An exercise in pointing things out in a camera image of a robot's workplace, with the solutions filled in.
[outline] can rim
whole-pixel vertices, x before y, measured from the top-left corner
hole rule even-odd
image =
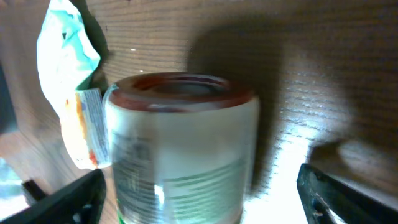
[[[189,90],[186,94],[181,92],[187,89],[182,83],[201,87],[194,87],[195,91]],[[167,87],[174,84],[182,85],[183,89]],[[136,75],[123,78],[115,85],[109,100],[122,108],[139,111],[184,112],[192,111],[186,109],[194,105],[202,105],[194,111],[228,108],[247,103],[254,96],[254,92],[242,83],[187,72]]]

